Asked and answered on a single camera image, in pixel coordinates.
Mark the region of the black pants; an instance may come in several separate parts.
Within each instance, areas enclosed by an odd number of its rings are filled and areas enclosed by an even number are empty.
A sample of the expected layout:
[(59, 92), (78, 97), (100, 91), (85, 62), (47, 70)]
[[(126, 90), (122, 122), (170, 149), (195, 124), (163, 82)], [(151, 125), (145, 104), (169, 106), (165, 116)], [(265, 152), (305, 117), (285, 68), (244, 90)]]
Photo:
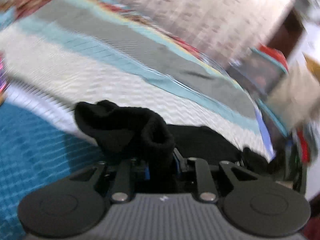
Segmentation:
[(210, 165), (223, 160), (242, 161), (245, 168), (261, 175), (272, 175), (280, 169), (278, 159), (269, 163), (247, 146), (239, 150), (207, 126), (169, 125), (148, 108), (120, 107), (108, 100), (79, 102), (74, 118), (78, 128), (95, 139), (109, 162), (117, 164), (133, 158), (145, 161), (150, 172), (148, 186), (154, 193), (177, 190), (174, 150)]

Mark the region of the blue white patterned bedsheet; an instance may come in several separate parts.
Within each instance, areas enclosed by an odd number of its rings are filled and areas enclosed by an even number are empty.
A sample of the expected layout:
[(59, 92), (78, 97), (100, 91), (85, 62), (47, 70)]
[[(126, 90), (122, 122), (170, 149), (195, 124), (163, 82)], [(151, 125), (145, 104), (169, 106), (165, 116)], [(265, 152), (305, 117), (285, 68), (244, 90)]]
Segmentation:
[(74, 118), (79, 102), (148, 108), (169, 125), (207, 126), (267, 159), (257, 108), (229, 76), (81, 0), (52, 0), (11, 24), (1, 51), (10, 83), (1, 106), (1, 239), (257, 239), (220, 206), (219, 185), (235, 162), (207, 162), (216, 203), (197, 201), (178, 173), (175, 192), (152, 192), (149, 167), (133, 200), (112, 203), (120, 163)]

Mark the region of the pink purple box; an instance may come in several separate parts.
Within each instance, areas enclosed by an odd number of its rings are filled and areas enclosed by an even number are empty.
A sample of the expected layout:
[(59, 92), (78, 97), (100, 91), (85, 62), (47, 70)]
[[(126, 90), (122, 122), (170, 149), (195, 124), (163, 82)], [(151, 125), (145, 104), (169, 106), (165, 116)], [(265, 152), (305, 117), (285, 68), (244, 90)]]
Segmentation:
[(5, 101), (5, 91), (9, 85), (9, 78), (7, 74), (6, 62), (4, 53), (1, 51), (0, 54), (0, 106)]

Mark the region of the floral beige curtain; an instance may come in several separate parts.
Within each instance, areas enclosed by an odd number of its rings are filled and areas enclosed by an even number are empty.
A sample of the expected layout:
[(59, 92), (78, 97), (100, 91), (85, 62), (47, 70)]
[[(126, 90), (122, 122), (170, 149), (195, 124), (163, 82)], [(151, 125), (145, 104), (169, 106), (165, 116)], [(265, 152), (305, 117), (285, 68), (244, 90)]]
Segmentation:
[(117, 0), (218, 62), (266, 43), (295, 0)]

